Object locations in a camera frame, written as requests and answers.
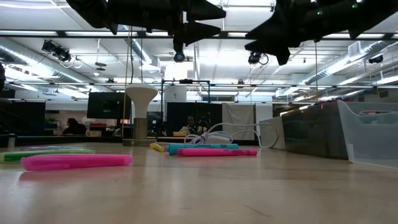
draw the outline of white cable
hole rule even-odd
[[[66,9],[70,8],[70,6],[21,6],[14,4],[0,4],[2,7],[10,7],[14,9]]]
[[[258,133],[257,131],[255,131],[255,130],[243,130],[243,131],[238,131],[238,132],[236,132],[236,133],[234,133],[234,134],[227,133],[226,131],[215,131],[215,132],[211,132],[215,127],[217,127],[217,126],[219,126],[219,125],[230,125],[230,126],[237,126],[237,127],[253,127],[253,126],[260,126],[260,125],[269,125],[269,126],[271,126],[271,127],[275,130],[276,138],[275,138],[275,140],[272,142],[272,144],[270,144],[269,146],[263,146],[263,145],[261,144],[260,135],[259,135],[259,133]],[[201,136],[196,135],[196,134],[189,134],[188,136],[186,136],[186,137],[184,138],[184,143],[185,143],[185,144],[206,144],[207,139],[208,139],[210,136],[218,136],[218,137],[222,137],[222,138],[228,138],[228,139],[229,139],[229,142],[232,143],[233,140],[234,140],[234,139],[233,139],[233,136],[234,136],[234,135],[239,134],[239,133],[243,133],[243,132],[246,132],[246,131],[254,132],[254,133],[257,135],[257,138],[258,138],[258,140],[259,140],[259,146],[260,146],[260,147],[265,147],[265,148],[270,148],[270,147],[272,147],[272,146],[276,143],[276,141],[278,140],[278,137],[279,137],[276,128],[275,128],[272,124],[270,124],[270,123],[257,123],[257,124],[231,124],[231,123],[219,123],[219,124],[216,124],[216,125],[214,125],[213,127],[211,127],[207,132],[203,133]]]

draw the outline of pink highlighter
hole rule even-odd
[[[124,154],[51,154],[21,159],[22,166],[28,171],[126,166],[131,163],[132,157]]]
[[[240,149],[179,149],[179,156],[256,156],[256,150],[240,150]]]

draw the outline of wooden table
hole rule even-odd
[[[24,172],[0,165],[0,223],[321,223],[398,221],[398,172],[263,149],[257,157],[169,157],[121,144],[131,167]]]

